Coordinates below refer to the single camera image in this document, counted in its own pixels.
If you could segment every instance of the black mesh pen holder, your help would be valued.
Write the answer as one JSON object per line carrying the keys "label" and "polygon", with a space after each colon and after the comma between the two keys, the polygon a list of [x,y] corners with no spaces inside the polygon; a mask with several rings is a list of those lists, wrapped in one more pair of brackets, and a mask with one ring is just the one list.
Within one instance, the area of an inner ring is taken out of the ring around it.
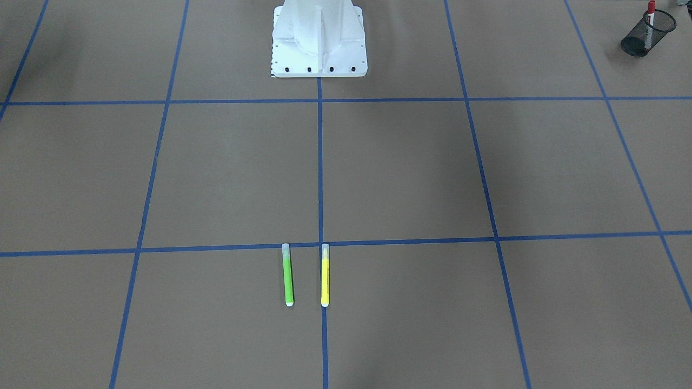
{"label": "black mesh pen holder", "polygon": [[625,53],[633,57],[643,57],[660,42],[667,33],[675,30],[677,23],[671,14],[656,10],[653,25],[646,23],[646,12],[639,23],[620,42]]}

